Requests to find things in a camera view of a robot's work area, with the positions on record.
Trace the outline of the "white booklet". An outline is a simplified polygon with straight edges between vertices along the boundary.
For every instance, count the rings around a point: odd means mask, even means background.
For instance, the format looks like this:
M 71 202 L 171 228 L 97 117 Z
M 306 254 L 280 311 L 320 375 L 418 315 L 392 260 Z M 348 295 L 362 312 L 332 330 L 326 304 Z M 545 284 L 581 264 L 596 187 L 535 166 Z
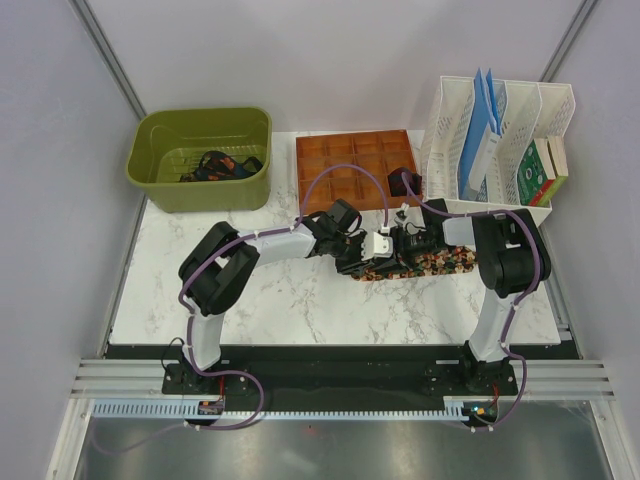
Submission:
M 490 125 L 485 127 L 480 137 L 474 161 L 468 176 L 467 184 L 470 189 L 479 191 L 485 178 L 489 164 L 495 154 L 501 137 L 491 130 Z

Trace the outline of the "colourful floral patterned tie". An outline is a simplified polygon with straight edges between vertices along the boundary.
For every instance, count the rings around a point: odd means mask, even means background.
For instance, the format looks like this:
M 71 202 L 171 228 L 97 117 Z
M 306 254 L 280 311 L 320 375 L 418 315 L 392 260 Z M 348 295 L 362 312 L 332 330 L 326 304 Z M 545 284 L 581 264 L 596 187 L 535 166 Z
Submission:
M 436 253 L 417 257 L 413 267 L 400 264 L 400 271 L 388 278 L 351 278 L 356 281 L 374 282 L 463 274 L 471 272 L 476 264 L 476 254 L 469 248 L 464 246 L 446 247 Z

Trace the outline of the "green book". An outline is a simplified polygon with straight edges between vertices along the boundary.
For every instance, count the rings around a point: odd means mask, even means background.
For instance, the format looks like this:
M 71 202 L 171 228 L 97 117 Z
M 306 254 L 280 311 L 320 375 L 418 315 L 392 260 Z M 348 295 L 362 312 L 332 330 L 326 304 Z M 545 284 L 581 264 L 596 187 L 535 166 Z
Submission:
M 568 176 L 556 177 L 547 137 L 534 138 L 526 148 L 517 170 L 520 203 L 525 206 L 549 207 L 552 197 Z

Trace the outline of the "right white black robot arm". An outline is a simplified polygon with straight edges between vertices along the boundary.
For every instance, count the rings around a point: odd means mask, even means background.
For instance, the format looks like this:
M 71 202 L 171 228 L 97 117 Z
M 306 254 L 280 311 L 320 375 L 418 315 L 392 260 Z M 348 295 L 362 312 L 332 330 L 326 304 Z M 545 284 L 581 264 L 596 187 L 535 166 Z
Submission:
M 393 230 L 403 275 L 479 271 L 484 301 L 457 377 L 465 391 L 481 393 L 510 375 L 510 330 L 524 297 L 550 275 L 546 247 L 526 209 L 455 217 L 434 200 L 421 208 L 422 226 L 409 221 L 407 209 L 396 213 Z

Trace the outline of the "beige paperback book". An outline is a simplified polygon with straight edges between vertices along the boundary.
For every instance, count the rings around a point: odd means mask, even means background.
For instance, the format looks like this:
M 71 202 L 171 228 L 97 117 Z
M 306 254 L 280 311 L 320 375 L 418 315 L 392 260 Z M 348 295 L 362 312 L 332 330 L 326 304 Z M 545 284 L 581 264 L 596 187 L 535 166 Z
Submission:
M 548 136 L 547 143 L 556 177 L 567 177 L 569 172 L 564 138 L 562 136 Z

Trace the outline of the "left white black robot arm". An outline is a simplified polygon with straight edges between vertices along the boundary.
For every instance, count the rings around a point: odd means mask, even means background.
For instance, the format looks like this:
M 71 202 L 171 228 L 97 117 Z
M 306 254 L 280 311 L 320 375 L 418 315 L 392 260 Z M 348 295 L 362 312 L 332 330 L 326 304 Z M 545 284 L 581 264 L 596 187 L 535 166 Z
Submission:
M 179 268 L 179 302 L 190 314 L 183 355 L 185 382 L 208 393 L 219 382 L 225 314 L 240 299 L 254 271 L 279 261 L 330 256 L 342 275 L 385 264 L 397 252 L 398 228 L 386 218 L 376 231 L 361 228 L 362 215 L 339 199 L 326 211 L 301 216 L 291 226 L 239 231 L 215 224 Z

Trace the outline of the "rolled dark red tie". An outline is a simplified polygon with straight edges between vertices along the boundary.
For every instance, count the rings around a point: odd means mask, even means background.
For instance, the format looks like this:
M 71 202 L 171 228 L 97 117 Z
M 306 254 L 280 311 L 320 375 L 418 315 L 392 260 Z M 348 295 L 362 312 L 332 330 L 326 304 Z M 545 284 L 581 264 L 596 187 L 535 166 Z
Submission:
M 414 194 L 419 195 L 421 193 L 422 177 L 410 171 L 407 167 L 396 168 L 387 176 L 387 180 L 392 197 L 410 195 L 407 192 L 406 184 L 409 185 Z

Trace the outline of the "olive green plastic bin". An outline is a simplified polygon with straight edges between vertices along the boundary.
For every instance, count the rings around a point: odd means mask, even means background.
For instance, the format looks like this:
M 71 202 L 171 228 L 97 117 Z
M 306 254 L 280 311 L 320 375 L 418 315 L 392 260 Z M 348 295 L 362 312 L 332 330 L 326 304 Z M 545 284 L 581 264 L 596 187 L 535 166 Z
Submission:
M 271 135 L 271 117 L 257 107 L 158 111 L 137 127 L 126 176 L 168 213 L 256 210 L 270 195 Z M 208 150 L 256 156 L 264 167 L 244 180 L 180 183 L 184 160 Z

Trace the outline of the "dark blue orange tie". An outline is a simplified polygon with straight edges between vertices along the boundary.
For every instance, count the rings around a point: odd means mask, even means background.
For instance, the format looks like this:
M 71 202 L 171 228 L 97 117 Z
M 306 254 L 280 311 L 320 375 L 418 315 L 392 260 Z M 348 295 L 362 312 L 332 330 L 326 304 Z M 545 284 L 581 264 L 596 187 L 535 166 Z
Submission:
M 219 150 L 208 150 L 200 156 L 184 160 L 180 183 L 244 180 L 263 170 L 264 163 L 256 156 L 235 159 Z

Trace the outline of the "blue folder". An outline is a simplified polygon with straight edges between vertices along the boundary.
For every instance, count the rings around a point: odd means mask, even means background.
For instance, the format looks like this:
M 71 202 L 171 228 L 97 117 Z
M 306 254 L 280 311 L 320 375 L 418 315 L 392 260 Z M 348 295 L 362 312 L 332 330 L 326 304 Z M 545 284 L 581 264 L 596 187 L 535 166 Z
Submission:
M 503 119 L 508 104 L 506 84 L 495 80 L 492 70 L 484 73 L 481 68 L 473 79 L 474 105 L 468 125 L 465 143 L 458 164 L 458 195 L 461 200 L 486 201 L 489 167 L 479 191 L 469 188 L 467 181 L 478 148 L 480 137 L 487 125 L 502 137 Z

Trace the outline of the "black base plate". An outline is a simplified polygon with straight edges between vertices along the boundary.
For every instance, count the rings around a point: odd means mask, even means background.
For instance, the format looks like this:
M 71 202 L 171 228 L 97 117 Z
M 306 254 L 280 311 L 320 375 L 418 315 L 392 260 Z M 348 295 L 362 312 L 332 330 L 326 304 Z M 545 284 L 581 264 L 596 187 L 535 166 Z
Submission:
M 469 389 L 460 375 L 463 346 L 225 346 L 206 376 L 185 358 L 167 365 L 169 395 L 223 395 L 254 410 L 431 410 L 447 396 L 494 399 L 517 392 L 514 369 Z

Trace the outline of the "white plastic file organizer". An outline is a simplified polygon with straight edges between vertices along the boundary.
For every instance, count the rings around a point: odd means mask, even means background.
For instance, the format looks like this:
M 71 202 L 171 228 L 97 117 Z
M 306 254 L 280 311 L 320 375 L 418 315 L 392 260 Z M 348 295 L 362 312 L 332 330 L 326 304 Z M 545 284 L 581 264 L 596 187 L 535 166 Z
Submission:
M 417 157 L 426 200 L 452 213 L 523 207 L 517 171 L 534 138 L 563 136 L 574 115 L 566 83 L 442 76 Z

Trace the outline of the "aluminium frame rail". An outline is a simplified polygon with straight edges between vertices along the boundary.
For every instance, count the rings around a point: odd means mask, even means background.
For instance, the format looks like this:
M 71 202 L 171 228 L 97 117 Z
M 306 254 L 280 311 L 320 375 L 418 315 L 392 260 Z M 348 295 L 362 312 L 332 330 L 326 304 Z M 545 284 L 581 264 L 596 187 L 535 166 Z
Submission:
M 529 360 L 526 369 L 514 366 L 515 381 L 523 375 L 527 381 L 522 402 L 579 401 L 601 415 L 609 412 L 605 404 L 615 400 L 605 367 L 596 360 Z M 74 477 L 93 408 L 100 400 L 130 407 L 131 418 L 167 413 L 175 401 L 161 393 L 163 379 L 161 367 L 151 360 L 81 361 L 45 477 Z

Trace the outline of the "orange compartment tray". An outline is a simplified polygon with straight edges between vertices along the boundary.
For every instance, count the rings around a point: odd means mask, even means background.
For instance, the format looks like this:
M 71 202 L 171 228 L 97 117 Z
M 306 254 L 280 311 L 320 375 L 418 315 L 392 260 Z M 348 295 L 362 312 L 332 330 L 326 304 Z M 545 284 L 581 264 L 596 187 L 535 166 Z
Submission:
M 387 176 L 407 167 L 418 174 L 405 130 L 303 136 L 296 139 L 299 204 L 306 214 L 326 211 L 338 199 L 359 211 L 394 209 Z

